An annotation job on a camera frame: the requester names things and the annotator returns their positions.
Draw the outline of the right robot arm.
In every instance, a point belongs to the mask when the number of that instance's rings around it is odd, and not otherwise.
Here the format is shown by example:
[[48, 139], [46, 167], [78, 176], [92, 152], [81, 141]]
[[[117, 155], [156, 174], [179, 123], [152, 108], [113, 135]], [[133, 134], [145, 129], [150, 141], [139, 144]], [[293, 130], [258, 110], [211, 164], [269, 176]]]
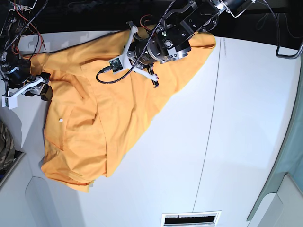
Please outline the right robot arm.
[[34, 19], [46, 7], [46, 0], [42, 7], [30, 15], [35, 7], [35, 0], [10, 0], [11, 7], [0, 33], [0, 76], [5, 84], [5, 101], [17, 97], [39, 96], [43, 101], [51, 101], [52, 87], [49, 85], [50, 74], [42, 72], [39, 75], [31, 72], [31, 59], [39, 51], [34, 50], [29, 58], [22, 56], [18, 44], [22, 36], [30, 34], [38, 36], [38, 44], [44, 47], [41, 33], [34, 24]]

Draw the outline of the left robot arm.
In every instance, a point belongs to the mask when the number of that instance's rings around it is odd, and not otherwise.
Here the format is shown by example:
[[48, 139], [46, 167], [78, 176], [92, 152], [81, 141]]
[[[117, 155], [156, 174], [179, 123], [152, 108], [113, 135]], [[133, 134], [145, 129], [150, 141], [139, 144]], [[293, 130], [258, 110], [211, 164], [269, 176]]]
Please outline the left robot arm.
[[168, 7], [146, 38], [141, 38], [138, 27], [129, 21], [128, 40], [123, 53], [116, 59], [118, 68], [112, 68], [112, 71], [140, 73], [157, 87], [159, 77], [153, 71], [154, 63], [184, 58], [191, 51], [189, 39], [196, 32], [214, 29], [223, 12], [239, 17], [253, 3], [253, 0], [189, 0], [179, 9]]

